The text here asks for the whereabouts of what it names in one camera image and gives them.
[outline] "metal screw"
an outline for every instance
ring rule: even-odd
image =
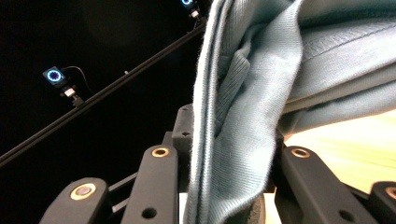
[[[169,149],[166,147],[155,148],[151,154],[153,157],[165,157],[169,155]]]
[[[75,201],[83,200],[90,197],[96,190],[96,186],[92,183],[83,184],[73,189],[70,198]]]
[[[303,158],[303,159],[311,156],[307,150],[301,149],[301,148],[293,149],[291,151],[291,154],[293,154],[293,156],[295,156],[295,157],[299,157],[299,158]]]

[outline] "table surface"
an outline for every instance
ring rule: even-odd
[[[288,139],[315,151],[344,183],[369,193],[376,181],[396,181],[396,110],[323,126]],[[267,222],[280,223],[266,194]]]

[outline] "black background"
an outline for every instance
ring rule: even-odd
[[[42,72],[81,67],[99,91],[192,30],[178,0],[3,1],[0,6],[0,153],[73,106]],[[107,96],[0,170],[0,223],[37,223],[70,182],[113,184],[171,131],[192,101],[201,36]],[[75,70],[67,76],[91,94]]]

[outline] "light blue cloth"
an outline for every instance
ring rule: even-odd
[[[275,130],[396,108],[396,1],[215,0],[194,87],[185,223],[263,192]]]

